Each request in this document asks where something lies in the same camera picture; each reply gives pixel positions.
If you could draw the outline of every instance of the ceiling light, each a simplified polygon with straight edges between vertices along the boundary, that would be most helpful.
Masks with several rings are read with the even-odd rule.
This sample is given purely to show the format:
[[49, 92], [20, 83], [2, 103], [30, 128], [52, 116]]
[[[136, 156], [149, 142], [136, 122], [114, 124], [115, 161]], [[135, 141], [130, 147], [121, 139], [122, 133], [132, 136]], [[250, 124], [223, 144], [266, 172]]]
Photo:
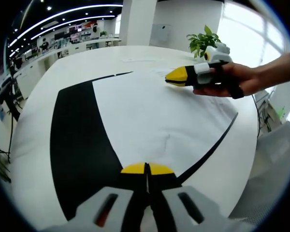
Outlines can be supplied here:
[[47, 30], [44, 30], [44, 31], [42, 31], [41, 33], [37, 34], [36, 36], [33, 36], [33, 37], [31, 38], [31, 40], [34, 40], [34, 39], [37, 38], [37, 37], [41, 37], [41, 35], [43, 35], [44, 33], [48, 32], [48, 31], [51, 31], [51, 30], [53, 30], [53, 29], [55, 29], [55, 28], [61, 27], [61, 26], [63, 26], [63, 25], [67, 25], [67, 24], [71, 25], [71, 23], [74, 23], [74, 22], [77, 22], [77, 21], [83, 21], [83, 20], [86, 20], [86, 19], [101, 18], [101, 17], [105, 17], [105, 18], [114, 18], [115, 15], [102, 15], [102, 16], [94, 16], [94, 17], [87, 17], [87, 18], [80, 18], [80, 19], [72, 20], [72, 21], [69, 21], [69, 22], [66, 22], [66, 23], [62, 23], [62, 24], [56, 25], [56, 26], [54, 26], [54, 27], [52, 27], [52, 28], [49, 28], [49, 29], [47, 29]]
[[15, 54], [15, 52], [13, 52], [12, 54], [10, 54], [10, 58], [11, 58], [12, 56], [14, 56], [14, 54]]
[[70, 13], [70, 12], [73, 12], [73, 11], [78, 11], [78, 10], [83, 10], [83, 9], [89, 9], [89, 8], [95, 8], [95, 7], [122, 7], [122, 5], [119, 5], [119, 4], [101, 4], [101, 5], [91, 5], [91, 6], [82, 6], [82, 7], [77, 7], [77, 8], [74, 8], [74, 9], [70, 9], [70, 10], [67, 10], [67, 11], [63, 11], [63, 12], [60, 12], [58, 14], [55, 14], [53, 16], [50, 16], [40, 22], [38, 22], [37, 24], [31, 26], [30, 28], [28, 28], [27, 30], [25, 30], [23, 33], [21, 33], [17, 39], [20, 39], [21, 37], [23, 37], [25, 34], [27, 34], [29, 31], [31, 31], [32, 29], [34, 29], [35, 27], [41, 25], [42, 23], [45, 23], [46, 21], [52, 19], [52, 18], [56, 18], [60, 15], [63, 15], [63, 14], [66, 14], [66, 13]]
[[17, 41], [17, 39], [14, 39], [14, 40], [10, 43], [10, 47], [11, 47], [13, 44], [15, 44], [16, 41]]

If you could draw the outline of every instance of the potted plant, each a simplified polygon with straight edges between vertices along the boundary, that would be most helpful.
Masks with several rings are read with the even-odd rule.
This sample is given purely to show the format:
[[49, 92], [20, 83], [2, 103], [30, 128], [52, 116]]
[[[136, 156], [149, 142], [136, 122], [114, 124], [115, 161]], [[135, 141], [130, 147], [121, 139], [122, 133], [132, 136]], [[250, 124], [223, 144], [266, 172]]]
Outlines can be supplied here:
[[106, 31], [102, 31], [101, 33], [100, 33], [100, 36], [106, 36], [107, 35], [107, 32]]
[[194, 53], [194, 57], [203, 57], [205, 54], [205, 50], [207, 48], [207, 46], [213, 46], [213, 47], [217, 47], [216, 46], [216, 42], [220, 42], [220, 39], [218, 37], [217, 34], [212, 33], [212, 31], [210, 30], [210, 28], [205, 25], [204, 27], [204, 31], [205, 34], [189, 34], [187, 35], [187, 38], [189, 37], [188, 40], [190, 40], [190, 51]]

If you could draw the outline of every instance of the ceiling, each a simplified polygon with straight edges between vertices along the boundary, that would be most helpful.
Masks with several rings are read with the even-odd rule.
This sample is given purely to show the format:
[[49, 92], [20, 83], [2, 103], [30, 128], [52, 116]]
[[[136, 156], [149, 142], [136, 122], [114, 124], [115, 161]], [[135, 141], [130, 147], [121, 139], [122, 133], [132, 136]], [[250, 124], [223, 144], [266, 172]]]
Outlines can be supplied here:
[[[64, 12], [66, 10], [83, 7], [83, 6], [90, 6], [90, 5], [98, 5], [98, 4], [122, 4], [123, 0], [28, 0], [28, 7], [24, 8], [15, 18], [10, 33], [8, 34], [8, 42], [11, 43], [17, 36], [21, 35], [24, 31], [28, 28], [32, 27], [33, 25], [41, 22], [42, 20], [56, 15], [60, 12]], [[92, 16], [101, 16], [101, 15], [114, 15], [117, 16], [121, 13], [122, 7], [96, 7], [96, 8], [88, 8], [77, 10], [73, 12], [69, 12], [55, 18], [48, 20], [45, 23], [33, 28], [28, 33], [22, 36], [13, 46], [10, 47], [11, 50], [15, 50], [16, 48], [21, 48], [23, 45], [28, 46], [28, 43], [32, 42], [30, 39], [42, 32], [41, 27], [53, 22], [57, 21], [56, 25], [62, 24], [64, 22], [85, 18], [85, 17], [92, 17]]]

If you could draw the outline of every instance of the white cloth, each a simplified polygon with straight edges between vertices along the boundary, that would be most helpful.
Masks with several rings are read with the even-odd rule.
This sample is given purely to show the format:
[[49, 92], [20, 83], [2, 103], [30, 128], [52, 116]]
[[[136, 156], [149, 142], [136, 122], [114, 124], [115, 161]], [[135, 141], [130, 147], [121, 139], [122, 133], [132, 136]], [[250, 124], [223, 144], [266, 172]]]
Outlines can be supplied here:
[[152, 71], [93, 82], [108, 138], [123, 167], [156, 162], [177, 176], [223, 135], [236, 110], [228, 99], [196, 96]]

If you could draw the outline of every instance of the gray chair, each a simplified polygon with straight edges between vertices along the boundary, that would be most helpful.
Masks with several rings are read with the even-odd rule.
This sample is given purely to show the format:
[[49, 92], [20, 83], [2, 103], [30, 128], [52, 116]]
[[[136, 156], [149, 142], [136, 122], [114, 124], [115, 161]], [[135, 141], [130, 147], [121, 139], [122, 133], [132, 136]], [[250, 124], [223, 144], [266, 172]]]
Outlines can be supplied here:
[[268, 167], [248, 180], [229, 216], [254, 225], [267, 217], [290, 180], [290, 122], [258, 139], [257, 153]]

